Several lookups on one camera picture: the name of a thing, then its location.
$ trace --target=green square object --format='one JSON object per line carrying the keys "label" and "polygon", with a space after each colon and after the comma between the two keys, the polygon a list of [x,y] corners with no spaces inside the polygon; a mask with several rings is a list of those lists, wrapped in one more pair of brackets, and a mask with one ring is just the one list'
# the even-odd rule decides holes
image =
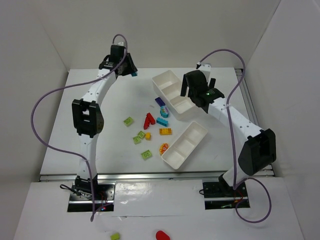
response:
{"label": "green square object", "polygon": [[152,157],[152,153],[150,152],[150,150],[147,150],[147,151],[141,153],[141,156],[142,156],[143,160],[147,160],[148,158]]}
{"label": "green square object", "polygon": [[146,134],[143,131],[140,131],[138,133],[138,137],[141,138],[141,139],[144,139],[145,136],[146,136]]}
{"label": "green square object", "polygon": [[113,235],[110,236],[111,240],[119,240],[120,239],[120,234],[117,232]]}
{"label": "green square object", "polygon": [[134,120],[131,117],[128,117],[126,120],[123,121],[124,125],[129,127],[131,124],[134,123]]}
{"label": "green square object", "polygon": [[135,136],[133,138],[133,142],[134,142],[134,144],[139,144],[139,143],[141,143],[141,139],[138,136]]}

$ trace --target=plastic tray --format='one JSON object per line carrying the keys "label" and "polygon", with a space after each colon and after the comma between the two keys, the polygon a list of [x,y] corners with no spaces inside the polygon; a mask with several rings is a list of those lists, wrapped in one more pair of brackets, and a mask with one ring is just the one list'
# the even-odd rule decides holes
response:
{"label": "plastic tray", "polygon": [[189,115],[196,105],[188,97],[180,96],[182,81],[171,71],[152,78],[155,93],[164,101],[177,120]]}
{"label": "plastic tray", "polygon": [[207,133],[207,129],[193,121],[181,136],[164,152],[161,156],[163,161],[177,170]]}

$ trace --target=gray wall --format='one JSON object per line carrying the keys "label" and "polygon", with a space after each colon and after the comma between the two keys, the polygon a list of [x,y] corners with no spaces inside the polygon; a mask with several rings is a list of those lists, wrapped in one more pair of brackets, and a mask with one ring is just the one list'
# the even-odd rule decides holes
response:
{"label": "gray wall", "polygon": [[[230,48],[246,61],[280,0],[32,0],[69,69],[95,69],[122,33],[138,67],[194,67],[208,52]],[[238,63],[211,57],[215,67]]]}
{"label": "gray wall", "polygon": [[320,0],[282,0],[248,64],[258,121],[276,134],[284,176],[306,240],[319,239]]}
{"label": "gray wall", "polygon": [[[0,239],[14,237],[31,181],[45,148],[33,136],[36,100],[63,85],[67,70],[40,21],[24,0],[0,0]],[[60,95],[40,106],[36,127],[48,140]]]}

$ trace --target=white table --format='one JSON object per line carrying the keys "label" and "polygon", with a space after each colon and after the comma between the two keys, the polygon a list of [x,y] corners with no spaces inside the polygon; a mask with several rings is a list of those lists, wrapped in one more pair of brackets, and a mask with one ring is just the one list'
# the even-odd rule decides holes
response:
{"label": "white table", "polygon": [[[120,233],[121,240],[155,240],[158,230],[169,234],[172,240],[303,240],[284,180],[279,177],[260,180],[269,190],[272,211],[266,221],[257,224],[242,221],[234,209],[205,210],[203,207],[195,211],[195,205],[203,206],[203,196],[199,195],[196,184],[187,188],[188,184],[183,181],[182,189],[171,186],[162,191],[163,204],[159,204],[161,199],[148,201],[149,195],[132,188],[136,189],[134,194],[140,192],[141,196],[137,197],[137,207],[132,207],[131,213],[127,209],[128,217],[123,217],[121,207],[115,204],[114,212],[99,213],[91,223],[90,212],[67,212],[69,192],[59,188],[62,182],[35,182],[30,186],[14,240],[106,240],[116,232]],[[258,220],[268,211],[267,196],[254,181],[247,181],[246,186],[251,208],[239,211],[247,219]],[[192,201],[186,201],[186,195]],[[147,206],[141,208],[139,203],[143,200]],[[121,201],[117,194],[115,201]],[[183,203],[179,208],[183,209],[177,210],[179,201]],[[152,204],[157,204],[156,208],[150,208]],[[175,210],[177,215],[165,216],[168,209]],[[153,210],[163,214],[146,212]]]}
{"label": "white table", "polygon": [[[97,171],[101,174],[121,173],[172,173],[175,172],[162,161],[159,147],[162,143],[172,143],[191,121],[196,121],[206,129],[207,136],[187,158],[178,172],[227,171],[232,166],[232,147],[230,131],[219,121],[198,109],[196,115],[178,121],[171,114],[168,118],[172,135],[160,136],[159,124],[150,125],[148,130],[151,141],[142,140],[135,145],[133,137],[143,130],[146,114],[159,117],[159,106],[153,90],[152,77],[171,69],[180,79],[194,68],[140,68],[137,77],[119,77],[106,94],[100,106],[104,117],[104,129],[99,136],[96,150]],[[66,85],[87,82],[95,79],[97,69],[72,69]],[[216,88],[227,96],[237,83],[233,68],[213,68],[212,78],[216,78]],[[79,152],[80,143],[73,126],[71,104],[80,99],[89,86],[67,89],[63,92],[56,115],[49,143],[57,148]],[[237,89],[230,103],[245,117],[248,117],[245,102],[240,89]],[[127,117],[134,119],[134,124],[126,127],[123,123]],[[141,153],[150,150],[152,158],[143,160]],[[79,158],[73,155],[47,149],[41,175],[75,174]]]}

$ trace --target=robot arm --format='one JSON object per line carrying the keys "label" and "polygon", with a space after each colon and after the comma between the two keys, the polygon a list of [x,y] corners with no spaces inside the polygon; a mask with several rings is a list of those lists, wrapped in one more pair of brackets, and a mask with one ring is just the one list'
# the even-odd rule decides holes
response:
{"label": "robot arm", "polygon": [[[126,53],[123,43],[111,46],[110,55],[107,55],[99,65],[98,78],[113,70],[123,59]],[[81,99],[72,102],[73,125],[80,139],[80,154],[90,165],[93,186],[97,187],[98,173],[96,168],[96,149],[99,133],[104,128],[104,118],[100,110],[105,95],[114,84],[118,76],[137,75],[130,53],[127,53],[122,65],[108,77],[95,82]],[[91,193],[90,175],[86,162],[80,159],[77,177],[74,181],[77,191]]]}
{"label": "robot arm", "polygon": [[[227,99],[215,88],[216,79],[209,76],[211,66],[201,64],[197,70],[183,76],[181,96],[187,94],[192,102],[207,114],[229,127]],[[228,106],[232,116],[232,126],[241,143],[242,150],[237,160],[236,184],[256,174],[276,160],[276,136],[271,129],[263,130],[246,119],[233,106]],[[234,167],[219,177],[221,187],[229,189],[234,182]]]}

